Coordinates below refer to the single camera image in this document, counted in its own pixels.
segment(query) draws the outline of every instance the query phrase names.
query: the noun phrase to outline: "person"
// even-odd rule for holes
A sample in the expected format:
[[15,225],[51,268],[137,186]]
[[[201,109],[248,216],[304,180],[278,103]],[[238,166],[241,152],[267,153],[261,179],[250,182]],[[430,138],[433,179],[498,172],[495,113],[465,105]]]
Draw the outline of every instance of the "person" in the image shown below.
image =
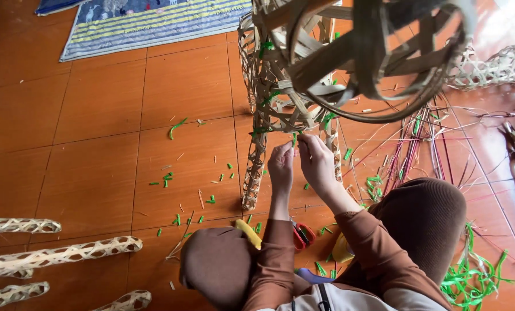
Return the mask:
[[219,310],[452,310],[440,284],[465,225],[457,188],[414,179],[366,211],[336,180],[334,156],[320,138],[300,134],[298,147],[306,180],[355,254],[345,272],[321,285],[294,274],[290,141],[268,161],[272,199],[261,250],[233,227],[198,230],[181,252],[181,283]]

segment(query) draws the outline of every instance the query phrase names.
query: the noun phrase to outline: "striped mat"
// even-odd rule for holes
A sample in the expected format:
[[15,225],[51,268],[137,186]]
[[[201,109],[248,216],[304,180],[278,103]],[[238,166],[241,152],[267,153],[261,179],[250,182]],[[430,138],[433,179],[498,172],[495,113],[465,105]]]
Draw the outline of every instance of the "striped mat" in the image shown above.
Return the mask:
[[251,0],[92,0],[79,6],[60,61],[236,30]]

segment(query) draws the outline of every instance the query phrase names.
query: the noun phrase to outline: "hand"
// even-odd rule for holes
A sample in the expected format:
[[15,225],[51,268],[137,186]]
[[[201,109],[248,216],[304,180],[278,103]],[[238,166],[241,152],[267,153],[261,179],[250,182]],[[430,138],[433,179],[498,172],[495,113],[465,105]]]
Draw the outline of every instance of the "hand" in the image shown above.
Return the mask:
[[303,175],[325,201],[329,192],[341,185],[334,176],[334,154],[316,135],[298,135],[298,147],[302,155]]
[[271,184],[273,185],[274,195],[288,195],[292,189],[292,181],[294,180],[294,152],[292,141],[283,145],[278,145],[273,149],[271,158],[267,163],[269,173],[271,174]]

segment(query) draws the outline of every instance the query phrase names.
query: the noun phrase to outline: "brown sleeve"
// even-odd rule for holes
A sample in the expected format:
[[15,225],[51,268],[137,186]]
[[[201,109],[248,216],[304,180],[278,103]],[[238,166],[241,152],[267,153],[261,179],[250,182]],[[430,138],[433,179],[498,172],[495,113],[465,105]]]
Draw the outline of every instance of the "brown sleeve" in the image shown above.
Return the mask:
[[292,223],[268,219],[257,269],[243,311],[276,309],[292,300],[294,287],[294,239]]
[[380,220],[366,210],[342,213],[334,218],[367,279],[379,279],[383,295],[390,288],[406,288],[427,296],[447,310],[452,310],[439,287],[413,263],[407,252],[388,234]]

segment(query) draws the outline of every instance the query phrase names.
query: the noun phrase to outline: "red-handled scissors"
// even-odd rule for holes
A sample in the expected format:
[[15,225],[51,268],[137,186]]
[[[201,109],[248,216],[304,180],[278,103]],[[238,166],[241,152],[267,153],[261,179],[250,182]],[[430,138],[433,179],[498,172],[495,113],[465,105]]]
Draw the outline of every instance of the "red-handled scissors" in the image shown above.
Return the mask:
[[294,246],[296,251],[301,251],[307,246],[315,242],[315,234],[313,230],[309,229],[308,226],[303,223],[296,223],[290,218],[294,229]]

